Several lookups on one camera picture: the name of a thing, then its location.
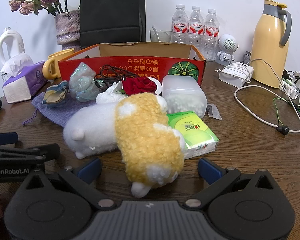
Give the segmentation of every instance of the table surface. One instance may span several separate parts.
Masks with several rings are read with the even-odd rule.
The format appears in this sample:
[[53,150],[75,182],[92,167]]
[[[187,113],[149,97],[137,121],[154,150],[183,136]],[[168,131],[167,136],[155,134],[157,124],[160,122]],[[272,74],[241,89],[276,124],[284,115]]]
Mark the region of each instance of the table surface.
[[[206,66],[202,89],[208,103],[215,104],[222,121],[205,115],[204,122],[220,139],[217,149],[206,155],[221,167],[233,166],[243,173],[254,173],[258,168],[268,169],[289,199],[296,213],[296,223],[289,240],[300,240],[300,133],[283,136],[274,128],[258,121],[244,110],[234,99],[235,87],[221,82],[215,69],[221,65],[209,62]],[[280,90],[272,89],[280,96]],[[277,124],[273,95],[260,88],[247,88],[238,92],[238,98],[255,114]],[[22,126],[34,112],[31,101],[13,105],[2,98],[0,110],[0,132],[17,132],[19,142],[16,147],[27,148],[36,145],[58,143],[61,156],[46,164],[47,171],[58,171],[64,166],[77,167],[88,160],[78,160],[65,145],[62,127],[52,123],[40,113],[33,122]],[[285,102],[277,103],[281,121],[291,130],[300,130],[300,123],[293,109]],[[96,180],[96,188],[116,201],[133,199],[130,182],[124,172],[119,151],[99,156],[103,162],[101,176]],[[177,199],[183,202],[203,188],[203,179],[198,176],[197,163],[200,157],[185,160],[184,169],[178,179],[164,187],[150,191],[147,199]],[[18,187],[16,183],[0,184],[0,193],[10,194]]]

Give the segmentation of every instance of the white wall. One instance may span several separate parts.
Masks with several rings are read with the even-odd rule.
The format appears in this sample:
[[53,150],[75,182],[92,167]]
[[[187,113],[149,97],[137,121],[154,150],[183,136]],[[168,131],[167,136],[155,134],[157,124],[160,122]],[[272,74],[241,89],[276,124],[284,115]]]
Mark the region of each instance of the white wall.
[[[286,3],[292,15],[292,31],[286,69],[300,69],[300,0],[275,0]],[[0,0],[0,35],[3,29],[11,26],[18,31],[24,40],[26,53],[34,62],[45,60],[49,54],[61,50],[56,44],[54,18],[41,10],[39,16],[31,14],[23,16],[11,12],[9,0]],[[77,9],[80,0],[69,0],[69,9]],[[238,60],[252,46],[254,28],[263,11],[263,0],[146,0],[147,40],[151,25],[158,30],[169,30],[171,18],[177,3],[186,5],[190,15],[193,5],[201,6],[202,16],[205,17],[208,8],[217,10],[220,21],[220,34],[229,33],[237,38],[239,48],[235,52]],[[3,96],[0,76],[0,97]]]

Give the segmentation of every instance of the white speaker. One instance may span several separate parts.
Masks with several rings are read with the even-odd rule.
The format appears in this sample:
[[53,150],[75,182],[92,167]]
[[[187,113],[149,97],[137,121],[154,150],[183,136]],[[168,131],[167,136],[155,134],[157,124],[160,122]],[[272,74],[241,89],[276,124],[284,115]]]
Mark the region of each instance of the white speaker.
[[237,40],[234,36],[224,34],[218,40],[218,44],[221,51],[217,53],[216,62],[223,66],[228,66],[231,64],[231,61],[234,61],[233,53],[238,48]]

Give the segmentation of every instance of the yellow mug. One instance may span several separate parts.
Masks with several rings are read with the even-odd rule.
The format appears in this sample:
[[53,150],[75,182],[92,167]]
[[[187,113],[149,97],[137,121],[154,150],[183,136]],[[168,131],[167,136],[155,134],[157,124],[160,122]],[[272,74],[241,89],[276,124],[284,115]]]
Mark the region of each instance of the yellow mug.
[[74,49],[65,49],[48,56],[48,60],[42,67],[42,74],[45,79],[51,80],[61,77],[58,61],[70,56],[74,53]]

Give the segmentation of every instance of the white cable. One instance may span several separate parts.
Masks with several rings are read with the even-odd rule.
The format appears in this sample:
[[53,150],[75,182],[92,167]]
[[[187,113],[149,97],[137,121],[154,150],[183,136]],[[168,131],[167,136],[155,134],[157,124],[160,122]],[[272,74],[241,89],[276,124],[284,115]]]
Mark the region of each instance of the white cable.
[[[266,63],[267,65],[269,65],[270,68],[272,69],[273,73],[276,75],[276,77],[278,78],[279,82],[281,83],[281,80],[280,80],[279,76],[278,76],[277,73],[274,71],[274,69],[272,68],[272,66],[271,66],[269,63],[267,63],[266,61],[264,61],[263,59],[261,59],[261,58],[256,58],[256,59],[251,60],[250,62],[248,62],[247,65],[248,65],[249,63],[255,61],[255,60],[262,60],[264,63]],[[261,118],[258,117],[256,114],[254,114],[250,109],[248,109],[243,103],[241,103],[240,100],[237,98],[237,92],[238,92],[239,90],[241,90],[241,89],[248,88],[248,87],[259,87],[259,88],[262,88],[262,89],[264,89],[264,90],[269,91],[270,93],[274,94],[274,95],[277,96],[278,98],[281,98],[281,99],[283,99],[283,98],[280,97],[279,95],[277,95],[276,93],[272,92],[271,90],[267,89],[267,88],[264,88],[264,87],[261,87],[261,86],[256,86],[256,85],[249,85],[249,86],[245,86],[245,87],[240,87],[240,88],[238,88],[238,89],[234,92],[234,98],[235,98],[235,100],[236,100],[236,101],[237,101],[244,109],[246,109],[253,117],[255,117],[256,119],[258,119],[259,121],[261,121],[261,122],[263,122],[263,123],[265,123],[265,124],[267,124],[267,125],[270,125],[270,126],[272,126],[272,127],[277,128],[278,125],[275,125],[275,124],[273,124],[273,123],[269,123],[269,122],[267,122],[267,121],[261,119]],[[299,119],[299,121],[300,121],[300,116],[299,116],[299,114],[298,114],[296,108],[294,107],[293,102],[292,102],[290,96],[288,95],[288,93],[287,93],[287,91],[286,91],[286,89],[285,89],[284,86],[283,86],[283,91],[284,91],[284,93],[287,95],[287,97],[288,97],[288,99],[289,99],[289,101],[290,101],[290,103],[291,103],[291,105],[292,105],[292,107],[293,107],[293,110],[295,111],[295,113],[296,113],[296,115],[297,115],[297,117],[298,117],[298,119]],[[292,132],[292,133],[299,133],[300,130],[290,130],[289,132]]]
[[[247,78],[243,78],[241,76],[237,76],[237,75],[231,74],[229,72],[225,72],[224,71],[225,69],[231,69],[231,70],[240,72],[243,75],[245,75]],[[233,76],[233,77],[241,78],[241,79],[245,80],[247,83],[251,83],[251,80],[250,80],[251,79],[251,73],[249,72],[247,67],[245,67],[244,65],[241,65],[241,64],[232,63],[232,64],[229,64],[228,66],[225,66],[222,70],[221,69],[215,70],[215,72],[222,72],[224,74],[228,74],[228,75]]]

